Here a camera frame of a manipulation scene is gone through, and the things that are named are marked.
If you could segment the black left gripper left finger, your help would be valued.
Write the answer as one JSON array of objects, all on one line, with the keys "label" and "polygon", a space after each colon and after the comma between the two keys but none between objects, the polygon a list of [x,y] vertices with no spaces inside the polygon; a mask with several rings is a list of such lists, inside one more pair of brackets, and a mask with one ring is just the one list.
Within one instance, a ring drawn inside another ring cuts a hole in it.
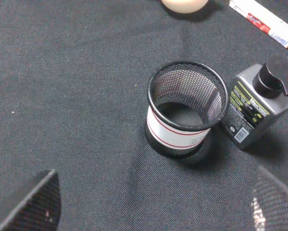
[{"label": "black left gripper left finger", "polygon": [[0,231],[56,231],[60,218],[60,182],[55,169],[37,173],[0,201]]}]

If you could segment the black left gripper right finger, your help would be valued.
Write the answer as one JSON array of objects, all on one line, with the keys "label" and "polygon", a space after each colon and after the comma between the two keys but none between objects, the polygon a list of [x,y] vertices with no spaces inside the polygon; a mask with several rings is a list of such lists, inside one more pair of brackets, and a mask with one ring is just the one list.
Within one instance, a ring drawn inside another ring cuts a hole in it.
[{"label": "black left gripper right finger", "polygon": [[288,177],[259,166],[252,186],[252,220],[256,231],[288,231]]}]

